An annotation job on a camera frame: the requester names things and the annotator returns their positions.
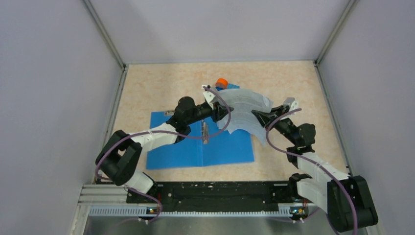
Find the blue file folder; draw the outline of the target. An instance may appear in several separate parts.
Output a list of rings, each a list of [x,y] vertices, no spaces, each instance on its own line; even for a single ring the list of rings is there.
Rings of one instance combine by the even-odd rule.
[[[204,167],[251,163],[254,152],[251,135],[243,130],[204,140],[186,138],[177,144],[158,147],[147,153],[146,169]]]

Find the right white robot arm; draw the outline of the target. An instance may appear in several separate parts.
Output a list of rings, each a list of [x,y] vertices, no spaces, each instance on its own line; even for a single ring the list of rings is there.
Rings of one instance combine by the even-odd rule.
[[[377,225],[378,214],[367,181],[360,175],[344,173],[318,156],[315,143],[316,126],[295,125],[290,115],[300,111],[289,105],[272,108],[270,112],[253,110],[265,129],[266,141],[275,150],[286,154],[288,161],[303,174],[293,174],[287,196],[294,202],[306,199],[325,212],[337,233]]]

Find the printed paper sheet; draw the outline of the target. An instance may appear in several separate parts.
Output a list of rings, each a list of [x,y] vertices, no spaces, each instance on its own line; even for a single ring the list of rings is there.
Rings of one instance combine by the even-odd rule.
[[[216,98],[219,104],[224,102],[233,110],[231,111],[231,121],[226,130],[233,133],[237,130],[243,130],[266,144],[266,130],[258,119],[252,114],[252,111],[269,113],[273,107],[273,101],[268,97],[256,93],[249,89],[226,89],[218,92],[222,100]]]

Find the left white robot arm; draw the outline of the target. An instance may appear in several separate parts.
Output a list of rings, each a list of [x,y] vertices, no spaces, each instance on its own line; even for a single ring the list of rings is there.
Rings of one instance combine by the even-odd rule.
[[[103,180],[136,191],[144,202],[152,202],[157,196],[157,189],[150,176],[137,170],[141,154],[189,139],[191,124],[208,117],[214,122],[231,118],[232,111],[233,108],[223,99],[196,105],[193,98],[185,96],[163,124],[135,134],[122,130],[114,132],[95,160],[95,173],[102,171],[105,174]]]

